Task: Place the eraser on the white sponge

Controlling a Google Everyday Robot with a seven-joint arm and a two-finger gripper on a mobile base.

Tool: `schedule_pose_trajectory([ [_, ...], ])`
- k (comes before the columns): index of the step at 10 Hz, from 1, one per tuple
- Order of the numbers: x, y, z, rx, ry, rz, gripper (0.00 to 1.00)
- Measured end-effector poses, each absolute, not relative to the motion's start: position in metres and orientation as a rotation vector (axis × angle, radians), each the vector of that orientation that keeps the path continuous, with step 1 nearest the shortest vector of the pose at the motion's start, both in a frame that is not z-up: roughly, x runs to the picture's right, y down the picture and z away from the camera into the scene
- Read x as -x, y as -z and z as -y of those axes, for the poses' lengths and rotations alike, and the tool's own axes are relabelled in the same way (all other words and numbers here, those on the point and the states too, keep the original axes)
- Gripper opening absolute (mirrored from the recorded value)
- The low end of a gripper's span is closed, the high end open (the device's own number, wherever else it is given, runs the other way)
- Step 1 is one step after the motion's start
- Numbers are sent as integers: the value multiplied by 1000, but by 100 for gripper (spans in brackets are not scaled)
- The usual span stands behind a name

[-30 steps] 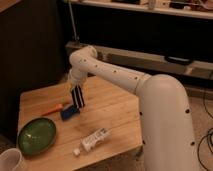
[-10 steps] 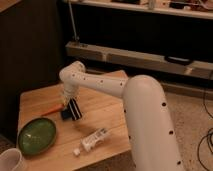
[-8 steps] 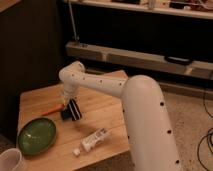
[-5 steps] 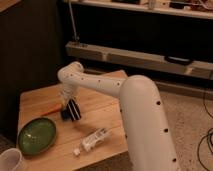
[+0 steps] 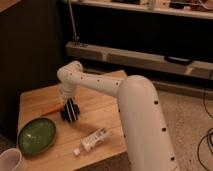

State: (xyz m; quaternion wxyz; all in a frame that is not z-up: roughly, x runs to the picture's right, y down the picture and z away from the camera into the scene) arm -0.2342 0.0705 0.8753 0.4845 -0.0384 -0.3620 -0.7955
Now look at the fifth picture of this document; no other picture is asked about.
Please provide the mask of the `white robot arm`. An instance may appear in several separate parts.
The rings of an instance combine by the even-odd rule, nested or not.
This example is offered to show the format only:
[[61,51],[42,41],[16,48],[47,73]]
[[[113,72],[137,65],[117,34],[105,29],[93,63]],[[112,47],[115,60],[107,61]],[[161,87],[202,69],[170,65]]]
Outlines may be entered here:
[[180,171],[157,91],[146,77],[124,78],[83,72],[74,61],[57,71],[63,100],[81,85],[117,99],[132,171]]

